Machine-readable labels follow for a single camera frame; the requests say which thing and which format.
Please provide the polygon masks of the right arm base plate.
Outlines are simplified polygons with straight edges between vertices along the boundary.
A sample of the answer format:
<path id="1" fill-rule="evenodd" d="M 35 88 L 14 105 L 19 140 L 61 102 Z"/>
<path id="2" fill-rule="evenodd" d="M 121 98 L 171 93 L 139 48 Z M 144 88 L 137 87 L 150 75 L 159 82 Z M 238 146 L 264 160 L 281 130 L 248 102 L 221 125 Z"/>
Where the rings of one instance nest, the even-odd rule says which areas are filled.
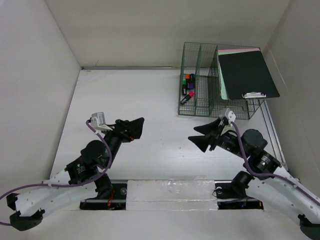
<path id="1" fill-rule="evenodd" d="M 231 189 L 231 182 L 217 182 L 212 195 L 216 197 L 218 210 L 263 210 L 263 202 L 241 195 Z"/>

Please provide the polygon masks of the pink clipboard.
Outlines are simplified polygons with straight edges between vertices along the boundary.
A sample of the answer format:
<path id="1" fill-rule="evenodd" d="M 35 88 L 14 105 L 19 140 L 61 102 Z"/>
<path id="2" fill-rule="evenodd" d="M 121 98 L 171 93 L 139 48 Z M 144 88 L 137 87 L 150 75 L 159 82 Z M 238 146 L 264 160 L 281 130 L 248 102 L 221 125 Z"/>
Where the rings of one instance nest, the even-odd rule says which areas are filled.
<path id="1" fill-rule="evenodd" d="M 227 55 L 227 54 L 237 54 L 237 53 L 245 53 L 245 52 L 255 52 L 259 51 L 259 48 L 241 48 L 241 49 L 220 49 L 218 50 L 219 55 Z"/>

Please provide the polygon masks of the green highlighter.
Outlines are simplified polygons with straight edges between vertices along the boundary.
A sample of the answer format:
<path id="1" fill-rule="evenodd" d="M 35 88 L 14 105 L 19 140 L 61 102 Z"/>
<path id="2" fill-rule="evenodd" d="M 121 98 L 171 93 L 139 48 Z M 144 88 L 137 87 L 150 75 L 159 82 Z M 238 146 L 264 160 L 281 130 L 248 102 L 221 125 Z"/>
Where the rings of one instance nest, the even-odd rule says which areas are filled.
<path id="1" fill-rule="evenodd" d="M 182 81 L 182 95 L 187 95 L 187 81 L 185 79 Z"/>

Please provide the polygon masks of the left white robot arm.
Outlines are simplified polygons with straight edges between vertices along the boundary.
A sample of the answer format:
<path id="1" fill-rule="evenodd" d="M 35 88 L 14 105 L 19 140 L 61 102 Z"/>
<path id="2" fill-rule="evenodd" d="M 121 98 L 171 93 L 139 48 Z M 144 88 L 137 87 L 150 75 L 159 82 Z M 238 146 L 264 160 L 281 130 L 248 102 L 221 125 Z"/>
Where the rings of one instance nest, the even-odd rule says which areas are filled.
<path id="1" fill-rule="evenodd" d="M 69 205 L 112 196 L 114 187 L 107 171 L 123 143 L 141 138 L 144 122 L 140 117 L 106 124 L 102 112 L 92 114 L 85 124 L 97 139 L 90 141 L 78 158 L 50 179 L 14 188 L 1 196 L 13 210 L 7 226 L 27 231 Z"/>

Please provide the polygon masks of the orange highlighter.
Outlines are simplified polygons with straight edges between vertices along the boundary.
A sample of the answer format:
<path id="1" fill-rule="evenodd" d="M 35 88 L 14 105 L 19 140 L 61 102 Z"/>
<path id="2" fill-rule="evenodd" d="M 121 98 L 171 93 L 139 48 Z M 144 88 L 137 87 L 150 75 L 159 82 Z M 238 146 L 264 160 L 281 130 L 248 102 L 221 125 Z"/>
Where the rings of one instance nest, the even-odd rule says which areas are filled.
<path id="1" fill-rule="evenodd" d="M 186 83 L 189 83 L 190 82 L 190 79 L 191 79 L 191 76 L 189 74 L 186 74 L 185 75 L 185 82 Z"/>

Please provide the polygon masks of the green clipboard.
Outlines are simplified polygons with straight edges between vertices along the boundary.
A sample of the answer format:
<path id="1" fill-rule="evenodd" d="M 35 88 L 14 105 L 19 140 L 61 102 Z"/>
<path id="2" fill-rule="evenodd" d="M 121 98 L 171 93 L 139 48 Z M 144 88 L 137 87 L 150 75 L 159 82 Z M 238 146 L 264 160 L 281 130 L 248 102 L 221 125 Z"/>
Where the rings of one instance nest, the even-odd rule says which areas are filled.
<path id="1" fill-rule="evenodd" d="M 226 86 L 225 86 L 223 73 L 222 73 L 222 68 L 221 68 L 220 63 L 218 63 L 218 70 L 219 70 L 219 80 L 220 80 L 220 95 L 221 95 L 221 98 L 223 100 L 228 100 L 229 97 L 228 97 L 228 93 L 227 93 L 227 90 L 226 90 Z"/>

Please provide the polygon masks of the black mat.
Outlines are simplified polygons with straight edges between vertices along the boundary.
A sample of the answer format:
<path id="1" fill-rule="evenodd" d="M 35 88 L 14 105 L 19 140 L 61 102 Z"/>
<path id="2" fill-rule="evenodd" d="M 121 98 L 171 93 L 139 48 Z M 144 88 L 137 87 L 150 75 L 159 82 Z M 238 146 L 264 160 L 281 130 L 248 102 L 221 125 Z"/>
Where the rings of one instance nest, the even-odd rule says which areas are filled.
<path id="1" fill-rule="evenodd" d="M 261 51 L 220 55 L 218 62 L 229 100 L 280 96 Z"/>

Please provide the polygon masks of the blue highlighter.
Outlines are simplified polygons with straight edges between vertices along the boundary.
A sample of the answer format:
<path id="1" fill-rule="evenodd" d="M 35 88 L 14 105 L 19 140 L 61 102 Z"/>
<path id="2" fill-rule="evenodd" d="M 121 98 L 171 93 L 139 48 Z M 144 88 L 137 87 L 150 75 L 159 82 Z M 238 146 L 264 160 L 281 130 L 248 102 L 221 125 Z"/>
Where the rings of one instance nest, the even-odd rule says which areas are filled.
<path id="1" fill-rule="evenodd" d="M 190 74 L 190 80 L 192 82 L 195 82 L 196 81 L 196 75 L 194 73 Z"/>

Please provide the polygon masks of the purple highlighter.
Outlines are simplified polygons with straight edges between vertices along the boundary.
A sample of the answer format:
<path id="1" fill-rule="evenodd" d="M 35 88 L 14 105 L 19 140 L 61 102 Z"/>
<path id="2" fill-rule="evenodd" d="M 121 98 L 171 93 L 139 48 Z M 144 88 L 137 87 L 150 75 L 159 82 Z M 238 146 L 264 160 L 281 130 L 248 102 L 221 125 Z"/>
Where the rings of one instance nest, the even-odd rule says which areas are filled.
<path id="1" fill-rule="evenodd" d="M 189 90 L 194 90 L 195 89 L 195 83 L 193 81 L 190 81 L 188 84 L 188 89 Z"/>

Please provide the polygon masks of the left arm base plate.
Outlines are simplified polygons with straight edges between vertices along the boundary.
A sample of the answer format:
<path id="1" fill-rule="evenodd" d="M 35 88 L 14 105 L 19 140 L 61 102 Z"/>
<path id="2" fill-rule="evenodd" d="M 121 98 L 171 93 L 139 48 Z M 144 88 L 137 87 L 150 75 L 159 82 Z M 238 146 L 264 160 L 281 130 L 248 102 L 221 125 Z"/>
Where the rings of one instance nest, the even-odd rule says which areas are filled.
<path id="1" fill-rule="evenodd" d="M 97 196 L 82 200 L 79 204 L 80 210 L 86 211 L 122 211 L 126 210 L 128 182 L 113 181 L 113 190 L 106 197 Z"/>

